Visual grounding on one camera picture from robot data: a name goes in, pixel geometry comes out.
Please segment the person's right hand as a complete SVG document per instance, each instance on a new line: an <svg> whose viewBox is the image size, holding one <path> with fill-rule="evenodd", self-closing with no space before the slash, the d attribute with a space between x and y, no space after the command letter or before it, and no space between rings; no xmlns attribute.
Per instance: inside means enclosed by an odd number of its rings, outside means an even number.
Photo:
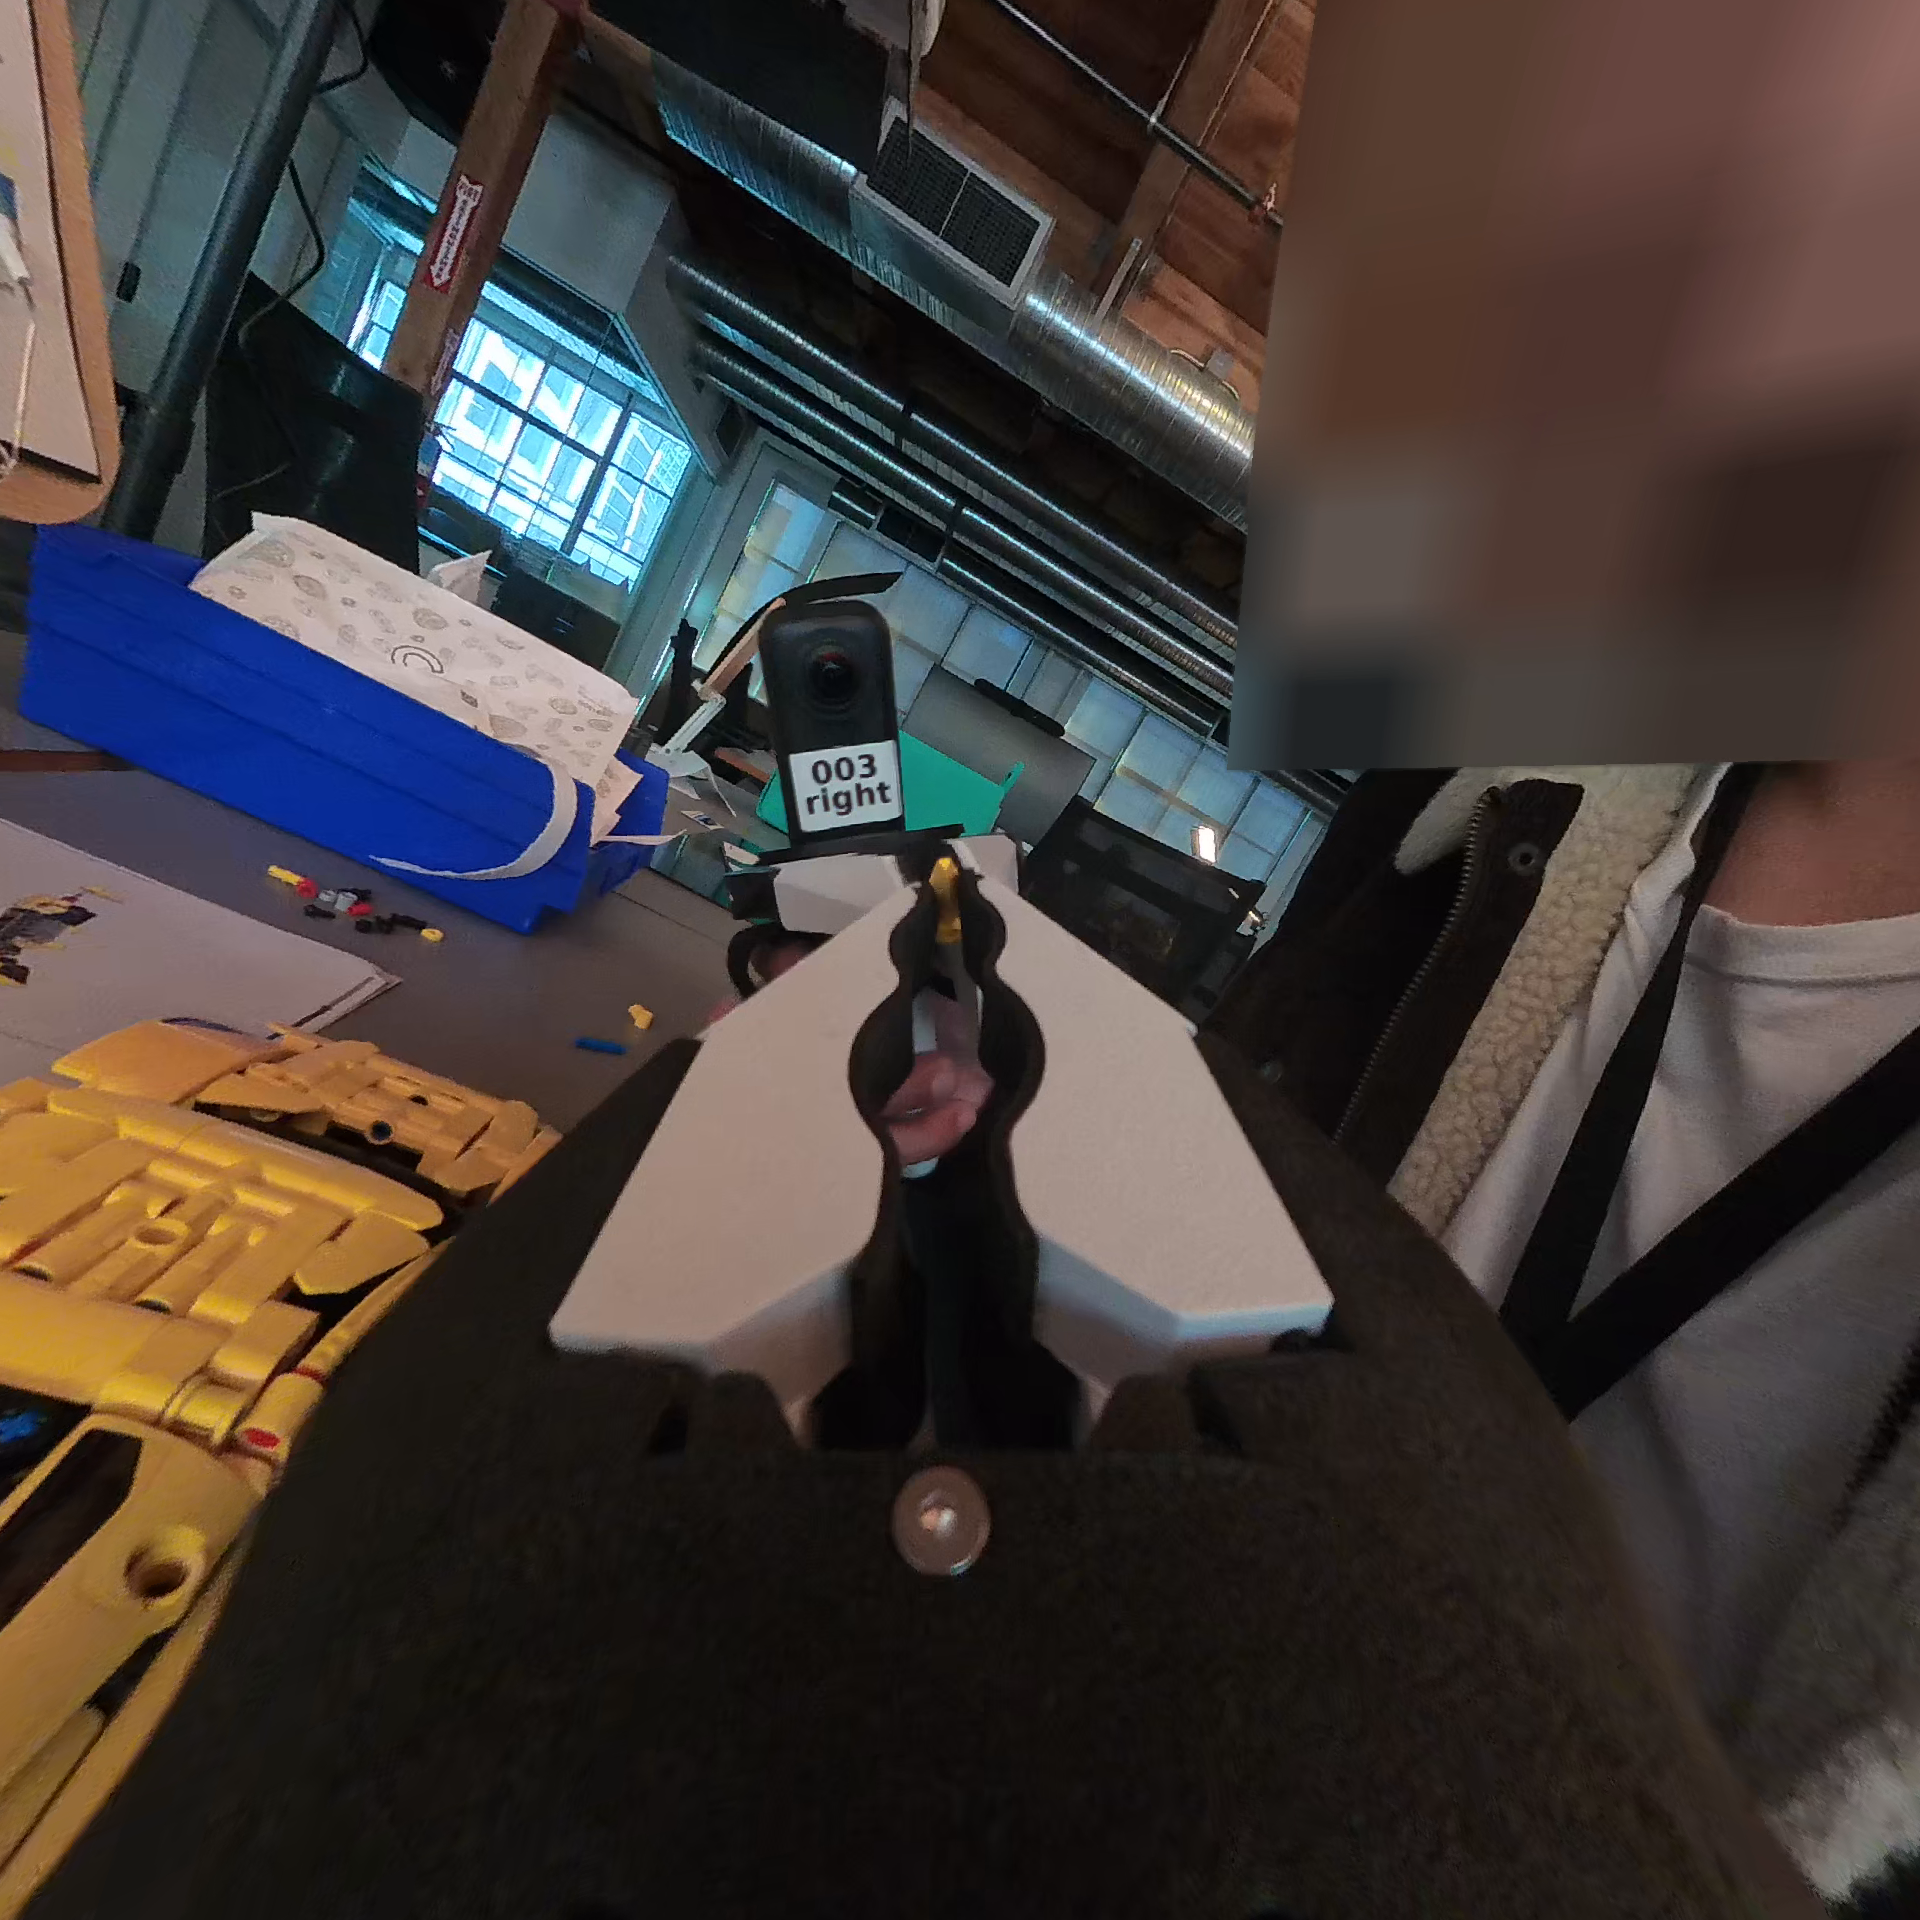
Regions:
<svg viewBox="0 0 1920 1920"><path fill-rule="evenodd" d="M881 1119L904 1167L939 1161L976 1127L993 1097L980 1064L930 1049L916 1054L904 1084L888 1096Z"/></svg>

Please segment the black stand pole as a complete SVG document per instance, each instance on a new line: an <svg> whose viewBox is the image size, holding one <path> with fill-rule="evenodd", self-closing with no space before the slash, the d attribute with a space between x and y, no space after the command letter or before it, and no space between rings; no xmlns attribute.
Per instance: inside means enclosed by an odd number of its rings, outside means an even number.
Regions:
<svg viewBox="0 0 1920 1920"><path fill-rule="evenodd" d="M136 410L136 434L103 526L150 540L186 464L194 414L219 356L273 194L297 150L304 114L334 42L331 2L292 2L264 81L248 135L212 212L196 270L153 382Z"/></svg>

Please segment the black mesh office chair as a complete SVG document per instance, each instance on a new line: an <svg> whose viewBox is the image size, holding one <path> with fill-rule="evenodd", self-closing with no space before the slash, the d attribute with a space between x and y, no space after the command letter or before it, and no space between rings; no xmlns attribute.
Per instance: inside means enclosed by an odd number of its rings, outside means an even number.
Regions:
<svg viewBox="0 0 1920 1920"><path fill-rule="evenodd" d="M1023 876L1024 902L1194 1022L1251 956L1262 889L1087 800L1070 800Z"/></svg>

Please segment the white vent grille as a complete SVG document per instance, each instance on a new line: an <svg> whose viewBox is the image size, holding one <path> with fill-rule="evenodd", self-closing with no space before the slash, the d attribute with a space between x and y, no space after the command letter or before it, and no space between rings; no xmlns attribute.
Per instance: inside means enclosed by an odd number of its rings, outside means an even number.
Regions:
<svg viewBox="0 0 1920 1920"><path fill-rule="evenodd" d="M855 263L929 314L1006 332L1048 263L1054 217L889 100L848 187Z"/></svg>

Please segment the small cluster of brick pieces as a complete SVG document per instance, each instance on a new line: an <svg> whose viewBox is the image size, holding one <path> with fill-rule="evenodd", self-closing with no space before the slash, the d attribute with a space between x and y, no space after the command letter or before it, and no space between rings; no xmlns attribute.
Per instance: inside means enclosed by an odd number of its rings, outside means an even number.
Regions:
<svg viewBox="0 0 1920 1920"><path fill-rule="evenodd" d="M266 876L297 902L297 912L310 921L339 921L369 938L408 936L433 946L446 943L444 929L398 910L382 910L367 887L328 887L281 865L270 865Z"/></svg>

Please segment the wooden tilting book stand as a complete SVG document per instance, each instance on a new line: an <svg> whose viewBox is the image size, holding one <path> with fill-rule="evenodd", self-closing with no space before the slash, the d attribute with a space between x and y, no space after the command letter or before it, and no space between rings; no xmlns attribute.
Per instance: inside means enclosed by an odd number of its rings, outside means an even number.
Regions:
<svg viewBox="0 0 1920 1920"><path fill-rule="evenodd" d="M762 647L762 632L776 612L794 612L801 608L820 607L828 602L846 602L855 596L876 596L889 593L902 580L902 569L882 569L870 574L830 577L826 580L799 584L779 593L772 602L759 608L732 638L727 652L719 659L711 675L695 688L695 710L667 739L651 745L646 760L667 774L672 780L691 780L707 761L695 752L695 742L719 720L727 706L732 687L742 681L754 664Z"/></svg>

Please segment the large paned window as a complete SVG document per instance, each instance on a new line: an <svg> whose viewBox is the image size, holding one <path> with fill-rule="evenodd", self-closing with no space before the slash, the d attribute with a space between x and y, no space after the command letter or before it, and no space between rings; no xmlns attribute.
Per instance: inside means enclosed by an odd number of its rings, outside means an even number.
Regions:
<svg viewBox="0 0 1920 1920"><path fill-rule="evenodd" d="M697 473L624 326L505 257L423 433L423 540L623 612Z"/></svg>

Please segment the yellow toy brick car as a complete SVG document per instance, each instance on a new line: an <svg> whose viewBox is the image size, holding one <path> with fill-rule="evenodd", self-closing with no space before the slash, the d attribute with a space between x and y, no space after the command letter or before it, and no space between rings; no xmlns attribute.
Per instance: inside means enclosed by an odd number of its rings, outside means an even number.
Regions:
<svg viewBox="0 0 1920 1920"><path fill-rule="evenodd" d="M134 1025L6 1086L6 1916L171 1711L347 1356L558 1142L291 1027Z"/></svg>

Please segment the open instruction booklet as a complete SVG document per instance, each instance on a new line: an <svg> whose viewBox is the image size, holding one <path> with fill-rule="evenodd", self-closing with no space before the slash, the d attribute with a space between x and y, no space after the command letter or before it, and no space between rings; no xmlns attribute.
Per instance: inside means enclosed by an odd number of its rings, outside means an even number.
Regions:
<svg viewBox="0 0 1920 1920"><path fill-rule="evenodd" d="M152 1020L323 1032L398 984L367 956L15 824L3 826L3 954L6 1076Z"/></svg>

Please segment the grey wall screen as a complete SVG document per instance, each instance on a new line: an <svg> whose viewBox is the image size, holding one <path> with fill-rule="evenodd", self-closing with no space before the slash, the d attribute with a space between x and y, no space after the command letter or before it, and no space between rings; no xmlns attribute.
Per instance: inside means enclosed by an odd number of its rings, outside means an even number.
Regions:
<svg viewBox="0 0 1920 1920"><path fill-rule="evenodd" d="M994 827L1035 848L1084 793L1094 754L1066 728L984 679L935 666L904 718L904 734L1000 791Z"/></svg>

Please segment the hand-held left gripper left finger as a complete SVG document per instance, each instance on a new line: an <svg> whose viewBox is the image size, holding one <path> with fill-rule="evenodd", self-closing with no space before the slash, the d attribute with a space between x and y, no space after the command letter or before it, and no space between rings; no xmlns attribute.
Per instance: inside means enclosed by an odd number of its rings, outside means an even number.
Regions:
<svg viewBox="0 0 1920 1920"><path fill-rule="evenodd" d="M922 1431L926 1302L884 1106L938 927L938 897L898 887L705 1035L548 1323L560 1354L754 1377L820 1443Z"/></svg>

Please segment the black ceiling conduit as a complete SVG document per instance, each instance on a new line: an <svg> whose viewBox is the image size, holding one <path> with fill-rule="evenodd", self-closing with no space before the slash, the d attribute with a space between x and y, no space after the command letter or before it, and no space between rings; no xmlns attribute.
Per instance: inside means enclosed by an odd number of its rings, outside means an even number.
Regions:
<svg viewBox="0 0 1920 1920"><path fill-rule="evenodd" d="M1051 58L1063 63L1079 82L1090 88L1094 95L1107 106L1123 112L1136 129L1147 132L1156 147L1161 147L1167 153L1174 153L1187 171L1199 174L1216 192L1235 201L1254 225L1273 233L1282 231L1284 220L1279 207L1279 187L1270 185L1265 192L1258 194L1248 184L1240 182L1235 174L1215 162L1215 158L1202 147L1188 139L1188 135L1174 129L1164 107L1142 106L1123 88L1111 82L1090 59L1084 59L1079 52L1075 52L1075 48L1070 48L1066 40L1060 40L1054 30L1042 25L1026 9L1017 7L1016 2L990 2L990 7L1001 19L1010 20L1019 30L1019 35L1030 36Z"/></svg>

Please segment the white patterned paper bag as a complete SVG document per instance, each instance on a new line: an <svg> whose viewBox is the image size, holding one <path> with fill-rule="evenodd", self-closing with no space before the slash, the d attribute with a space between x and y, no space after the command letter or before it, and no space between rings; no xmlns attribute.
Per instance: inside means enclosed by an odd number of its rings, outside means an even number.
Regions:
<svg viewBox="0 0 1920 1920"><path fill-rule="evenodd" d="M636 770L618 754L638 699L449 588L455 572L478 574L483 566L460 561L418 578L315 524L257 513L251 534L207 562L191 588L498 748L542 761L555 780L555 812L588 786L594 848L667 843L667 833L620 826L620 812L659 776L654 763Z"/></svg>

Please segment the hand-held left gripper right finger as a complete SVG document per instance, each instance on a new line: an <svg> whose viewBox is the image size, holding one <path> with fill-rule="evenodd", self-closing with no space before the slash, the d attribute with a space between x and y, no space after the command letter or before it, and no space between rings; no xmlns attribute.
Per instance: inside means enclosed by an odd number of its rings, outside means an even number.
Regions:
<svg viewBox="0 0 1920 1920"><path fill-rule="evenodd" d="M961 879L993 1097L961 1150L966 1436L1068 1449L1132 1379L1315 1338L1330 1289L1188 1022Z"/></svg>

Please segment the black monitor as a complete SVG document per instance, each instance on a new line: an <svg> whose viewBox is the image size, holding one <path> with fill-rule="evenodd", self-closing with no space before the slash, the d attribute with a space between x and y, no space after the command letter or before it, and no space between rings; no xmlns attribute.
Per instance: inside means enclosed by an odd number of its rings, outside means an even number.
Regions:
<svg viewBox="0 0 1920 1920"><path fill-rule="evenodd" d="M207 561L270 515L416 572L425 410L415 390L250 274L204 402Z"/></svg>

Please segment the silver spiral air duct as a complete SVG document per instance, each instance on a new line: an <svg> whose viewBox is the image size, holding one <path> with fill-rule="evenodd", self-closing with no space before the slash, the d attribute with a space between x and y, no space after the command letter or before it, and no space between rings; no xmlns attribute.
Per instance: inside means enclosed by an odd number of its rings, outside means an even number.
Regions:
<svg viewBox="0 0 1920 1920"><path fill-rule="evenodd" d="M864 273L850 248L848 187L863 174L850 161L663 56L654 56L654 88L663 131L680 147ZM1099 305L1050 255L1006 332L904 303L1215 516L1247 526L1255 414L1232 387Z"/></svg>

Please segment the blue plastic bin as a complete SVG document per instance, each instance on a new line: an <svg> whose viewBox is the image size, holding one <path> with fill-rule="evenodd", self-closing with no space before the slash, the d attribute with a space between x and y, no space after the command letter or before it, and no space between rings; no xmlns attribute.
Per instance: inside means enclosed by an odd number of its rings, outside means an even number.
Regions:
<svg viewBox="0 0 1920 1920"><path fill-rule="evenodd" d="M35 724L534 932L654 857L666 770L592 841L592 793L194 593L192 559L83 524L32 551L18 710Z"/></svg>

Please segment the wooden post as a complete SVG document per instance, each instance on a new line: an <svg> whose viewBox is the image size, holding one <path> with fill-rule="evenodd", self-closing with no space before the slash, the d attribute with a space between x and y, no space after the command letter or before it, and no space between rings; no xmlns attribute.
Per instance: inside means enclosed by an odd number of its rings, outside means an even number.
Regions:
<svg viewBox="0 0 1920 1920"><path fill-rule="evenodd" d="M387 377L440 412L465 329L484 291L547 120L586 35L580 2L508 2L423 241Z"/></svg>

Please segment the dark ceiling pipes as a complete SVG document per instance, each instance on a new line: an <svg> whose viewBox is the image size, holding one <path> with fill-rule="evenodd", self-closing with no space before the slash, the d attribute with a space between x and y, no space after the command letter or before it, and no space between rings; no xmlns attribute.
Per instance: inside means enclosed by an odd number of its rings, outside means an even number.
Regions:
<svg viewBox="0 0 1920 1920"><path fill-rule="evenodd" d="M938 530L944 561L969 561L987 585L1026 593L1090 632L1095 662L1123 666L1196 724L1220 724L1235 619L1219 594L1004 462L950 410L817 343L711 263L672 255L666 288L694 328L688 362L758 424Z"/></svg>

